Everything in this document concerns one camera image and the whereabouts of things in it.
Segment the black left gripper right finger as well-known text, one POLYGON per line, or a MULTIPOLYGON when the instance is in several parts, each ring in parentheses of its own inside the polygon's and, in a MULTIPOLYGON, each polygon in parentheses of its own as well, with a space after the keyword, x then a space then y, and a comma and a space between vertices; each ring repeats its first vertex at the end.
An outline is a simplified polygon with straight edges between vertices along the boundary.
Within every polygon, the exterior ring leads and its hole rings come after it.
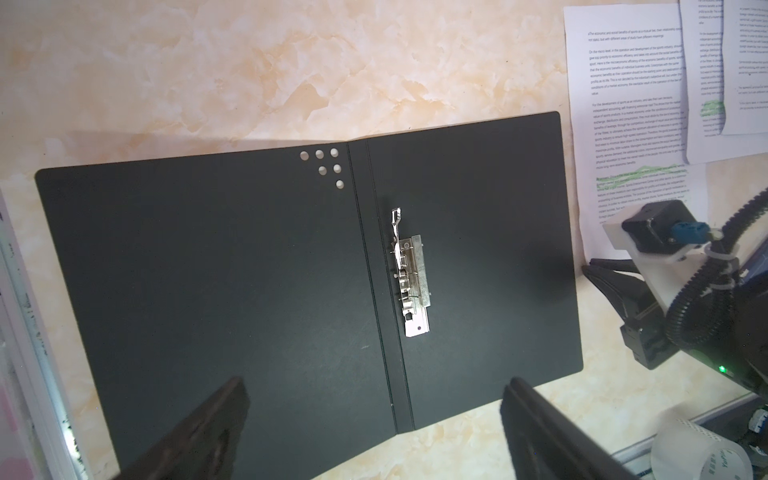
POLYGON ((518 479, 634 479, 519 377, 505 387, 500 415, 518 479))

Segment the white folder with black inside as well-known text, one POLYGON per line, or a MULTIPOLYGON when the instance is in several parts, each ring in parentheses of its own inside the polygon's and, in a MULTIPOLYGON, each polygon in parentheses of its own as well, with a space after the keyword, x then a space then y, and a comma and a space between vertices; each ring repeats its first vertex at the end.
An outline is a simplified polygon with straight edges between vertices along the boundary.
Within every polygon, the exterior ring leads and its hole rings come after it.
POLYGON ((231 377, 238 479, 311 479, 583 366, 558 113, 35 176, 117 460, 231 377), (404 333, 391 227, 423 241, 404 333))

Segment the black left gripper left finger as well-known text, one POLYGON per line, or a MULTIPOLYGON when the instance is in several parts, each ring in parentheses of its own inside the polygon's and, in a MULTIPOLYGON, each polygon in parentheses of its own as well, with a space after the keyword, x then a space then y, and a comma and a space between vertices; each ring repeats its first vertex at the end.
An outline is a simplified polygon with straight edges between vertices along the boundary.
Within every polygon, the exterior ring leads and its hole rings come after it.
POLYGON ((230 378, 116 477, 121 480, 232 478, 249 407, 244 380, 238 376, 230 378))

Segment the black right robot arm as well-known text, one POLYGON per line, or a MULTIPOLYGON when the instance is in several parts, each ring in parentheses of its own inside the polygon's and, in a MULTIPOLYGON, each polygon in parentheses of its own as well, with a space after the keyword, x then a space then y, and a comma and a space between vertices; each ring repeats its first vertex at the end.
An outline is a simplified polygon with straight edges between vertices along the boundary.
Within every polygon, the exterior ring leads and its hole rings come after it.
MULTIPOLYGON (((663 330, 664 314, 630 260, 594 259, 582 273, 624 322, 621 333, 635 360, 653 370, 679 351, 663 330)), ((767 244, 740 271, 737 315, 723 333, 687 352, 762 398, 767 397, 767 244)))

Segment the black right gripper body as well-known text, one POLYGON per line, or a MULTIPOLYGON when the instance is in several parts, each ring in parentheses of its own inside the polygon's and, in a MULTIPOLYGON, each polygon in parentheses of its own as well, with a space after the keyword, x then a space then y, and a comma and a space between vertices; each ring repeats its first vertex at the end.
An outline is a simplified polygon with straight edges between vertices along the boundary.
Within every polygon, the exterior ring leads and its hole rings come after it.
POLYGON ((624 344, 646 369, 656 369, 680 351, 667 338, 664 312, 651 294, 625 299, 620 316, 624 344))

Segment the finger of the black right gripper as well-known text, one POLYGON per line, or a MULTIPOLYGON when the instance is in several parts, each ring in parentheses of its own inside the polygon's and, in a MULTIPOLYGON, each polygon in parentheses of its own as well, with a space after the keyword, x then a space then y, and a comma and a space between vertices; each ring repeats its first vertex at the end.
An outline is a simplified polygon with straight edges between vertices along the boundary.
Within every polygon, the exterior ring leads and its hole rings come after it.
POLYGON ((639 269, 631 259, 615 260, 594 258, 589 262, 592 267, 604 268, 616 272, 638 273, 639 269))
POLYGON ((637 327, 645 307, 645 282, 634 263, 589 263, 583 275, 606 297, 626 325, 637 327))

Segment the printed paper sheet green highlight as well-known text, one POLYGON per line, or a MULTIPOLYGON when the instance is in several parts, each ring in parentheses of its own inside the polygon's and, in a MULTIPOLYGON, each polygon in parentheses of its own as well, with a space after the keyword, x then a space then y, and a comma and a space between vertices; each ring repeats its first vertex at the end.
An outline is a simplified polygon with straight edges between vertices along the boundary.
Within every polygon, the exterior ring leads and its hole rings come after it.
POLYGON ((569 6, 564 24, 585 258, 626 258, 603 225, 628 206, 678 199, 707 220, 705 169, 686 160, 678 6, 569 6))

